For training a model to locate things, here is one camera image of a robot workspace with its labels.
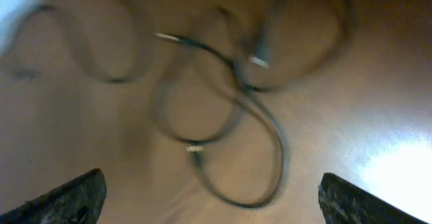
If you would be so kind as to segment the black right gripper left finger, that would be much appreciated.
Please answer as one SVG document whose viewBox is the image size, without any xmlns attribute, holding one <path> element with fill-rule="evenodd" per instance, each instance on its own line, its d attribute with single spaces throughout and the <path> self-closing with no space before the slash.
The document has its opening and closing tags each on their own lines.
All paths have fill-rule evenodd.
<svg viewBox="0 0 432 224">
<path fill-rule="evenodd" d="M 2 223 L 97 223 L 107 195 L 105 176 L 92 169 L 1 215 Z"/>
</svg>

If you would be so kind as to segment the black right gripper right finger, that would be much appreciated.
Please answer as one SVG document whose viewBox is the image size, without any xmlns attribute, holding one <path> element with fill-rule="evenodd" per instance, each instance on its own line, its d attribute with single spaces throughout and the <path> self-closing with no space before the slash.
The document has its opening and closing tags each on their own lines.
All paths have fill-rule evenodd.
<svg viewBox="0 0 432 224">
<path fill-rule="evenodd" d="M 326 224 L 426 224 L 333 173 L 324 173 L 318 203 Z"/>
</svg>

